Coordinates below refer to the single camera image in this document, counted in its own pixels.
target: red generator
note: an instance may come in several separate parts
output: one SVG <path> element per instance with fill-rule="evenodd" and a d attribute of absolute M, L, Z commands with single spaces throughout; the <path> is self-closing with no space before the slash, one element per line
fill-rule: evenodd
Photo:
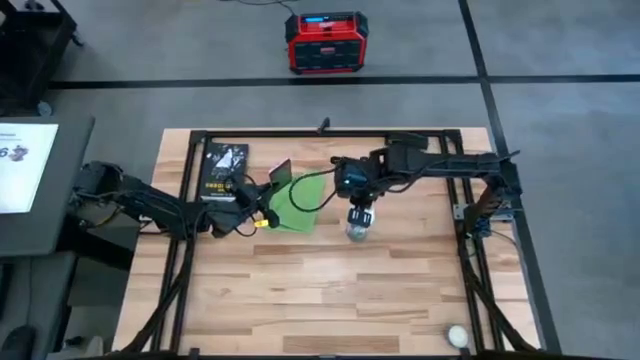
<path fill-rule="evenodd" d="M 359 11 L 291 15 L 285 30 L 296 74 L 354 72 L 364 65 L 369 27 Z"/>

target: red power station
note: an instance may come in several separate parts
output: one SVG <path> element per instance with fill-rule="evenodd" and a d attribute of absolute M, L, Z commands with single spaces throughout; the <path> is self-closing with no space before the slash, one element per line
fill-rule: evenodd
<path fill-rule="evenodd" d="M 359 11 L 291 15 L 285 22 L 296 74 L 354 72 L 364 66 L 369 27 Z"/>

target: black book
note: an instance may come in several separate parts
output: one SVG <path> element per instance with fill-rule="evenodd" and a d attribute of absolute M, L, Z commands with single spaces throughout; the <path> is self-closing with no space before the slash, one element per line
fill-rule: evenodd
<path fill-rule="evenodd" d="M 205 157 L 200 178 L 200 199 L 204 201 L 233 201 L 225 186 L 230 178 L 244 182 L 247 170 L 249 145 L 222 144 L 210 141 L 205 147 Z"/>

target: green cloth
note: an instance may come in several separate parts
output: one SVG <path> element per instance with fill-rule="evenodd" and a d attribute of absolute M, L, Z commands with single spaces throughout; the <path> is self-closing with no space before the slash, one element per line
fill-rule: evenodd
<path fill-rule="evenodd" d="M 293 199 L 303 209 L 318 207 L 324 194 L 324 176 L 313 176 L 301 180 L 293 188 Z M 316 226 L 317 212 L 305 213 L 291 204 L 291 183 L 271 197 L 269 206 L 280 217 L 280 226 L 273 230 L 310 234 Z"/>

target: black cart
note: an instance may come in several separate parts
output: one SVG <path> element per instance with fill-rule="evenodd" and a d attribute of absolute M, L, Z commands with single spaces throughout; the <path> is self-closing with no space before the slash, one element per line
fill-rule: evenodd
<path fill-rule="evenodd" d="M 50 1 L 57 13 L 33 6 L 18 11 L 0 0 L 0 116 L 25 110 L 51 115 L 52 107 L 42 101 L 49 80 L 69 41 L 83 45 L 76 22 L 58 0 Z"/>

